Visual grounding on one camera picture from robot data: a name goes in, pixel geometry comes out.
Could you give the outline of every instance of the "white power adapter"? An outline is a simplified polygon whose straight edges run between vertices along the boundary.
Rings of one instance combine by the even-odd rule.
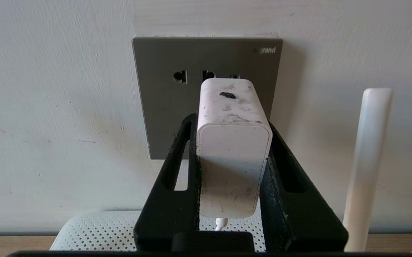
[[[213,78],[202,83],[196,137],[201,215],[245,218],[255,212],[272,138],[250,81]]]

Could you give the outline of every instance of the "legrand logo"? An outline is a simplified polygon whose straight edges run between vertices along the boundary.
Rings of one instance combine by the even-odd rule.
[[[262,48],[255,48],[255,52],[258,52],[259,54],[275,54],[276,53],[276,47],[262,47]]]

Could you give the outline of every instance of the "white antenna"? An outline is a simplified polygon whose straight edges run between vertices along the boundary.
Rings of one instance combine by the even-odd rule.
[[[366,246],[391,104],[392,89],[368,88],[363,93],[344,212],[349,233],[345,252],[363,252]]]

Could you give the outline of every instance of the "wooden surface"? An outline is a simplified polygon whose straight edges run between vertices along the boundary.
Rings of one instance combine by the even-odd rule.
[[[0,257],[20,250],[49,250],[55,236],[0,236]],[[412,234],[370,234],[367,252],[410,252]]]

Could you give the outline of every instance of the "gray outlet faceplate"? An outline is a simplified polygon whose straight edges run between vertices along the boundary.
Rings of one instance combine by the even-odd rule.
[[[133,50],[151,159],[166,158],[182,120],[198,111],[206,71],[250,80],[270,117],[281,39],[136,37]]]

